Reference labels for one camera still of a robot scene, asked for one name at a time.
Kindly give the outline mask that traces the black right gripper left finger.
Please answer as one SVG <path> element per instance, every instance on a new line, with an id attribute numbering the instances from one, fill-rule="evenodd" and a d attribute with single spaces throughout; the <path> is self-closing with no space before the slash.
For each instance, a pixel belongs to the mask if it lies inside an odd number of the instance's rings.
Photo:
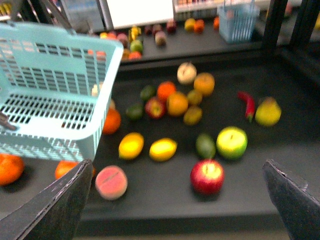
<path id="1" fill-rule="evenodd" d="M 78 163 L 30 201 L 1 219 L 2 240 L 71 240 L 93 178 L 89 159 Z"/>

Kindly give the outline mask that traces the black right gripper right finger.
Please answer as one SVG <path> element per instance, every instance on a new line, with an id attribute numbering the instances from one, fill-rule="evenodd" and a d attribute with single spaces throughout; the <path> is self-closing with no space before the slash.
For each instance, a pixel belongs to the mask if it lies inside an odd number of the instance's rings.
<path id="1" fill-rule="evenodd" d="M 320 238 L 320 193 L 308 181 L 273 159 L 262 167 L 271 202 L 291 240 Z"/>

